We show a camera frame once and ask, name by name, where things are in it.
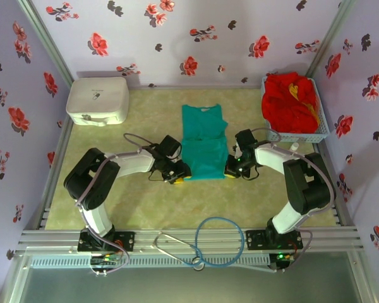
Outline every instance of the red garment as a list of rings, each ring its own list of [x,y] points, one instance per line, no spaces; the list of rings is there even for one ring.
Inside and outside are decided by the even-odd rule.
[[[320,123],[318,106],[315,88],[307,77],[297,73],[267,77],[262,112],[272,129],[280,133],[312,134]]]

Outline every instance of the blue plastic basket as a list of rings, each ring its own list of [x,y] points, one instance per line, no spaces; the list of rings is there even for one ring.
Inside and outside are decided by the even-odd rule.
[[[265,93],[265,80],[267,77],[263,77],[263,83],[261,86],[261,98],[264,96]],[[281,142],[306,142],[306,143],[319,143],[322,139],[326,138],[330,134],[330,130],[327,125],[326,117],[324,115],[324,110],[322,106],[322,101],[320,100],[320,96],[317,91],[316,83],[313,79],[308,78],[313,83],[313,86],[315,87],[316,94],[319,99],[320,104],[320,111],[318,113],[318,117],[320,120],[320,125],[318,126],[318,129],[314,134],[294,134],[294,133],[280,133],[281,135]],[[267,128],[271,128],[271,124],[265,120],[265,126]],[[278,135],[275,134],[272,131],[267,131],[267,139],[269,141],[275,141],[278,140]]]

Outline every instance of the glass panel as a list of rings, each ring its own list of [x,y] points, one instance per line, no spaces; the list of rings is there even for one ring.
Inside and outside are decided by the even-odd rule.
[[[346,254],[308,253],[288,272],[244,268],[31,269],[21,302],[361,302]]]

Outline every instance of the marble-pattern surface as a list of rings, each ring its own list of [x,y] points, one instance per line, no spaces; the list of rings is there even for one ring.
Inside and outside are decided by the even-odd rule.
[[[184,104],[222,106],[224,119],[229,123],[226,129],[229,151],[237,132],[264,125],[259,90],[133,90],[128,118],[122,124],[103,128],[73,126],[46,229],[83,228],[63,181],[89,148],[111,153],[133,151],[135,146],[123,138],[125,132],[157,143],[167,134],[181,141]],[[264,140],[265,132],[255,132],[255,137]],[[299,148],[299,152],[312,151],[310,144],[301,144]],[[193,229],[212,216],[230,218],[241,227],[264,227],[286,204],[287,194],[283,175],[267,167],[259,172],[260,177],[254,181],[224,179],[176,185],[150,182],[148,173],[128,175],[115,181],[105,207],[117,229]],[[304,226],[329,225],[335,225],[331,211],[310,218]],[[208,227],[228,225],[211,222],[206,224]]]

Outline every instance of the floral wallpaper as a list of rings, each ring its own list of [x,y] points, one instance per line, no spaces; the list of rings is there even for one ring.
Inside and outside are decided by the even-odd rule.
[[[358,227],[379,288],[379,1],[355,4],[314,79],[333,126],[325,144],[338,196]]]
[[[57,22],[69,8],[54,11]],[[0,291],[56,161],[68,93],[18,3],[0,1]]]
[[[32,2],[75,79],[122,76],[130,88],[259,87],[266,73],[304,74],[340,4],[340,0]],[[329,74],[337,69],[337,60],[334,56]]]

